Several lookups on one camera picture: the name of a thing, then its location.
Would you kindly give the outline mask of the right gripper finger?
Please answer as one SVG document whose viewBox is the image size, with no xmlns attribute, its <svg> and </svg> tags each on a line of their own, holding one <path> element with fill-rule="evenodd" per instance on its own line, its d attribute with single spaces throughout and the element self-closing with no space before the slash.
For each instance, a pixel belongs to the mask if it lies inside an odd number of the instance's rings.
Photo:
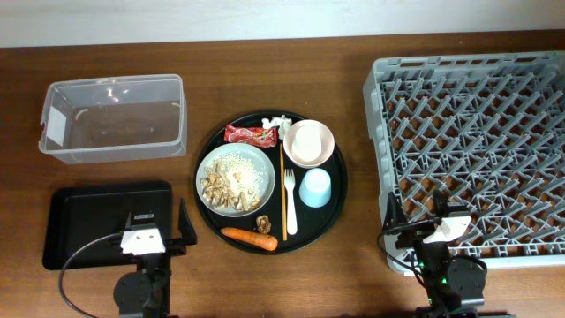
<svg viewBox="0 0 565 318">
<path fill-rule="evenodd" d="M 383 222 L 383 229 L 388 230 L 389 228 L 394 228 L 407 223 L 408 221 L 400 200 L 393 192 L 390 192 L 387 196 L 387 208 Z"/>
<path fill-rule="evenodd" d="M 433 191 L 433 208 L 437 216 L 463 216 L 463 205 L 450 202 L 439 190 Z"/>
</svg>

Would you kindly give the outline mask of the rice and nut scraps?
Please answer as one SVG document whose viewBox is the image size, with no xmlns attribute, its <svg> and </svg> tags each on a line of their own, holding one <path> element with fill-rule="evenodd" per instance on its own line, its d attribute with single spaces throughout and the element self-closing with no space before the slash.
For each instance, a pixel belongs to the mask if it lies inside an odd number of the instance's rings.
<svg viewBox="0 0 565 318">
<path fill-rule="evenodd" d="M 204 202 L 213 209 L 251 212 L 261 204 L 262 173 L 239 154 L 219 155 L 204 166 L 200 179 Z"/>
</svg>

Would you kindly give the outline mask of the brown walnut piece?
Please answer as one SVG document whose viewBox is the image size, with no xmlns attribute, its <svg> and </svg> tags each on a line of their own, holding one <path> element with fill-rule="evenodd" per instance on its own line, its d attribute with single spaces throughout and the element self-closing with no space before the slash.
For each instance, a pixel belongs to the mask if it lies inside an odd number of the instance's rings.
<svg viewBox="0 0 565 318">
<path fill-rule="evenodd" d="M 257 231 L 262 234 L 269 234 L 272 224 L 267 215 L 258 216 L 256 219 Z"/>
</svg>

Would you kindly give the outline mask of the orange carrot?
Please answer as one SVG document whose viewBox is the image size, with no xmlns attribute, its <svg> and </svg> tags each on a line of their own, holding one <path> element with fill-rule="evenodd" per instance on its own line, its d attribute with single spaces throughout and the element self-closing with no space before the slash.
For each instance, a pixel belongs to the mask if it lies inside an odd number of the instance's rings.
<svg viewBox="0 0 565 318">
<path fill-rule="evenodd" d="M 243 241 L 247 244 L 262 248 L 267 251 L 274 251 L 278 247 L 278 240 L 275 237 L 260 232 L 252 232 L 233 227 L 225 227 L 221 229 L 221 234 L 231 239 Z"/>
</svg>

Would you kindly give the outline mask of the light blue cup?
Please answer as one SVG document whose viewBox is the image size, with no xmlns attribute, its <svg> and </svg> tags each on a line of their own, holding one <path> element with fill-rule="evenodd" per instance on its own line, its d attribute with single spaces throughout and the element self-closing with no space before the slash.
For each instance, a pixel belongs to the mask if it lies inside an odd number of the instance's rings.
<svg viewBox="0 0 565 318">
<path fill-rule="evenodd" d="M 300 200 L 310 208 L 321 208 L 331 198 L 331 177 L 321 168 L 310 169 L 298 189 Z"/>
</svg>

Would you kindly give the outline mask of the grey plate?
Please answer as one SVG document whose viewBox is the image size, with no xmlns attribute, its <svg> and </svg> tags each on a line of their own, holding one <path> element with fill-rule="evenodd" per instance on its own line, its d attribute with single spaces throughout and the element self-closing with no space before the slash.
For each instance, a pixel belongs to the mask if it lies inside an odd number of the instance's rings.
<svg viewBox="0 0 565 318">
<path fill-rule="evenodd" d="M 227 143 L 204 156 L 195 173 L 196 194 L 219 216 L 241 217 L 262 208 L 275 188 L 275 169 L 265 152 Z"/>
</svg>

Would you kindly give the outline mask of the white plastic fork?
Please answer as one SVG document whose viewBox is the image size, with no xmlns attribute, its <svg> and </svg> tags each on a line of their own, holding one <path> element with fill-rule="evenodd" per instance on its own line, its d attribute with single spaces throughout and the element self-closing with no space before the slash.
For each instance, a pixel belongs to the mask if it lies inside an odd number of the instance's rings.
<svg viewBox="0 0 565 318">
<path fill-rule="evenodd" d="M 284 187 L 287 192 L 287 232 L 295 235 L 298 232 L 298 221 L 294 202 L 296 180 L 293 169 L 284 170 Z"/>
</svg>

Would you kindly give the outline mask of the pink bowl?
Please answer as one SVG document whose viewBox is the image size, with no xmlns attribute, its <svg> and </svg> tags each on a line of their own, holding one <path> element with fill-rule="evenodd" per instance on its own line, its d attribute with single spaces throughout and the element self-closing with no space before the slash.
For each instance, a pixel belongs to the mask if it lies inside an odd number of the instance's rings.
<svg viewBox="0 0 565 318">
<path fill-rule="evenodd" d="M 320 155 L 311 162 L 303 162 L 296 158 L 292 152 L 292 143 L 294 140 L 295 133 L 297 129 L 304 125 L 312 125 L 319 129 L 321 138 L 321 153 Z M 297 121 L 293 124 L 287 131 L 284 141 L 283 150 L 285 154 L 294 162 L 297 166 L 301 168 L 311 169 L 322 165 L 329 157 L 333 154 L 335 148 L 335 139 L 331 131 L 321 122 L 311 119 L 305 119 Z"/>
</svg>

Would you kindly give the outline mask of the red snack wrapper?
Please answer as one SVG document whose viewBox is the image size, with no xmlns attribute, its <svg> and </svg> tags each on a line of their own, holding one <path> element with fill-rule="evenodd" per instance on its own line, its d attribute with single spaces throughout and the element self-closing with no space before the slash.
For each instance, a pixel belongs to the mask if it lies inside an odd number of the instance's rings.
<svg viewBox="0 0 565 318">
<path fill-rule="evenodd" d="M 226 125 L 224 140 L 229 143 L 244 143 L 258 148 L 271 148 L 278 142 L 278 132 L 275 128 Z"/>
</svg>

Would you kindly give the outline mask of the white tissue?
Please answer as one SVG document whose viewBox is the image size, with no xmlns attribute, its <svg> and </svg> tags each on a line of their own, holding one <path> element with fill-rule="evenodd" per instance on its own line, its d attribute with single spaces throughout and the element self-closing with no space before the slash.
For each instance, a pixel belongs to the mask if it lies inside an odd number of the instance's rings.
<svg viewBox="0 0 565 318">
<path fill-rule="evenodd" d="M 278 138 L 284 141 L 287 131 L 292 126 L 292 119 L 281 115 L 280 117 L 272 117 L 271 119 L 262 118 L 261 123 L 264 129 L 276 128 Z"/>
</svg>

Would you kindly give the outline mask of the cream white cup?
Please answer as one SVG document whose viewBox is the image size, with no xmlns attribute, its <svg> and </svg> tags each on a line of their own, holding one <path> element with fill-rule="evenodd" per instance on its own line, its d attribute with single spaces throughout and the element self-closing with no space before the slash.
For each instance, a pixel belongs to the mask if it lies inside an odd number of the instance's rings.
<svg viewBox="0 0 565 318">
<path fill-rule="evenodd" d="M 311 162 L 321 153 L 320 131 L 312 125 L 297 129 L 292 143 L 293 155 L 303 162 Z"/>
</svg>

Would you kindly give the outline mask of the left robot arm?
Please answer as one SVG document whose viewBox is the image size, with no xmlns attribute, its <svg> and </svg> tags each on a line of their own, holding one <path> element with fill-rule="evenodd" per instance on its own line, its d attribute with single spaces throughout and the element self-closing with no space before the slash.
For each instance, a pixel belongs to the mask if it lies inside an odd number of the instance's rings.
<svg viewBox="0 0 565 318">
<path fill-rule="evenodd" d="M 154 213 L 128 215 L 121 235 L 122 253 L 136 262 L 136 270 L 116 283 L 113 298 L 121 317 L 166 318 L 170 316 L 170 261 L 198 243 L 185 201 L 179 203 L 179 238 L 165 238 Z"/>
</svg>

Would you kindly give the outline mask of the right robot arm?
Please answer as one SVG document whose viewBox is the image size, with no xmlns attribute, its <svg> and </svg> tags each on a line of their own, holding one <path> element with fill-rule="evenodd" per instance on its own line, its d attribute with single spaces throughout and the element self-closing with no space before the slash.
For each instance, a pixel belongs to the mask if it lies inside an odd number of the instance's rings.
<svg viewBox="0 0 565 318">
<path fill-rule="evenodd" d="M 410 223 L 400 200 L 389 193 L 380 236 L 395 236 L 395 247 L 411 248 L 415 256 L 407 264 L 386 256 L 412 272 L 425 288 L 429 305 L 418 307 L 417 317 L 477 317 L 477 308 L 485 303 L 487 266 L 476 257 L 448 250 L 448 243 L 467 230 L 471 212 L 463 204 L 449 202 L 438 190 L 433 192 L 433 209 L 433 217 Z"/>
</svg>

